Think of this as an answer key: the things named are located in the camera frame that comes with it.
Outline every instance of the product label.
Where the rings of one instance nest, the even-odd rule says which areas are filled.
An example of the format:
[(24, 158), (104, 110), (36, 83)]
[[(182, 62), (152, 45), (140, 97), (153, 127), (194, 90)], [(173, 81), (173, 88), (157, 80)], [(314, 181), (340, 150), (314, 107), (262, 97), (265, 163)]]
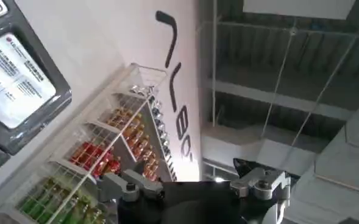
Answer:
[(18, 39), (11, 33), (0, 37), (0, 121), (19, 126), (55, 93)]

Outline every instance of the green bottle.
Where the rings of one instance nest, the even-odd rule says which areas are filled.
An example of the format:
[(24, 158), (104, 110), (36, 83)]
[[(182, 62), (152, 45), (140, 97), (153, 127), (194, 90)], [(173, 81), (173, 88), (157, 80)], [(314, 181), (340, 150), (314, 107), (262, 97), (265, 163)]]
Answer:
[(105, 223), (106, 223), (106, 219), (102, 214), (94, 222), (94, 224), (105, 224)]
[(37, 202), (40, 201), (41, 197), (45, 195), (47, 189), (52, 188), (54, 182), (52, 179), (45, 179), (41, 184), (36, 185), (30, 192), (29, 195), (19, 204), (19, 210), (28, 214), (32, 210)]
[(57, 208), (62, 204), (63, 200), (68, 196), (69, 191), (61, 189), (58, 194), (53, 195), (51, 201), (45, 207), (42, 215), (39, 216), (37, 222), (39, 224), (45, 224), (52, 215), (56, 212)]
[(64, 208), (57, 214), (56, 218), (53, 220), (53, 224), (63, 224), (66, 220), (67, 216), (71, 214), (73, 208), (79, 201), (78, 196), (73, 195), (73, 197), (67, 202)]
[(87, 209), (88, 204), (78, 201), (62, 224), (79, 224), (83, 220)]
[(93, 224), (101, 214), (101, 210), (90, 208), (86, 213), (83, 224)]
[(43, 213), (49, 203), (52, 200), (54, 194), (58, 194), (60, 190), (59, 185), (55, 185), (52, 188), (45, 189), (45, 193), (43, 196), (37, 201), (36, 205), (29, 211), (28, 215), (32, 217), (32, 219), (37, 220)]

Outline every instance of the bolt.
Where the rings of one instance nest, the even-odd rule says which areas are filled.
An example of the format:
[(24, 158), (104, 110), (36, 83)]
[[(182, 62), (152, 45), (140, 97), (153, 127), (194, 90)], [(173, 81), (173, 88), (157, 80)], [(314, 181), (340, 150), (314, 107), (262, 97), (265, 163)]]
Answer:
[(128, 183), (126, 185), (126, 190), (127, 191), (135, 191), (136, 190), (136, 184)]
[(269, 183), (267, 183), (266, 181), (264, 181), (264, 180), (258, 181), (258, 187), (260, 189), (266, 189), (268, 186), (269, 186)]
[(297, 34), (298, 30), (297, 28), (293, 27), (292, 29), (290, 29), (290, 35), (295, 36)]

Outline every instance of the wall sign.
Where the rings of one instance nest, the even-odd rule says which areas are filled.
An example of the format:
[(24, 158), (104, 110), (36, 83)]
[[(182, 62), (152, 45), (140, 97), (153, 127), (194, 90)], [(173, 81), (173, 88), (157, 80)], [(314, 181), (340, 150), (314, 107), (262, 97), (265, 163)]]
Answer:
[[(169, 48), (167, 58), (165, 61), (165, 67), (169, 68), (172, 54), (175, 50), (175, 45), (177, 41), (177, 35), (178, 35), (177, 23), (174, 17), (162, 11), (157, 11), (155, 17), (158, 22), (167, 24), (172, 27), (171, 46)], [(174, 113), (176, 113), (178, 109), (175, 89), (174, 89), (174, 80), (176, 75), (179, 73), (181, 66), (182, 66), (181, 62), (178, 62), (169, 80), (169, 93), (170, 93), (172, 109), (174, 110)], [(188, 122), (187, 106), (183, 105), (182, 108), (177, 113), (177, 118), (176, 118), (178, 139), (179, 141), (182, 142), (180, 147), (180, 154), (182, 155), (183, 159), (189, 159), (191, 162), (193, 162), (193, 154), (191, 152), (191, 138), (190, 135), (187, 133), (188, 127), (189, 127), (189, 122)]]

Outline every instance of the black lettering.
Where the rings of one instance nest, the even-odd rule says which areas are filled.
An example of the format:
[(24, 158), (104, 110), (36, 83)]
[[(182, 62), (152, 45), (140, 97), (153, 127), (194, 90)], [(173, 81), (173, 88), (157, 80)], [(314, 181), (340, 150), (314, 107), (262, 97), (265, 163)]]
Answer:
[(157, 21), (172, 27), (172, 41), (171, 41), (171, 46), (169, 47), (168, 55), (166, 58), (166, 64), (165, 64), (166, 68), (168, 68), (178, 37), (177, 22), (175, 21), (174, 17), (162, 11), (156, 11), (155, 18)]
[(189, 158), (190, 161), (193, 162), (193, 154), (191, 153), (190, 135), (186, 135), (186, 137), (183, 139), (182, 146), (180, 148), (180, 153), (182, 157)]
[(180, 109), (179, 114), (177, 116), (177, 132), (178, 132), (179, 140), (182, 140), (188, 127), (189, 127), (189, 121), (187, 116), (187, 107), (186, 105), (184, 105), (182, 109)]
[(175, 91), (174, 91), (174, 78), (178, 74), (180, 67), (182, 66), (181, 62), (175, 67), (174, 71), (172, 72), (171, 77), (169, 78), (169, 95), (171, 97), (172, 108), (174, 112), (177, 111), (177, 101), (175, 99)]

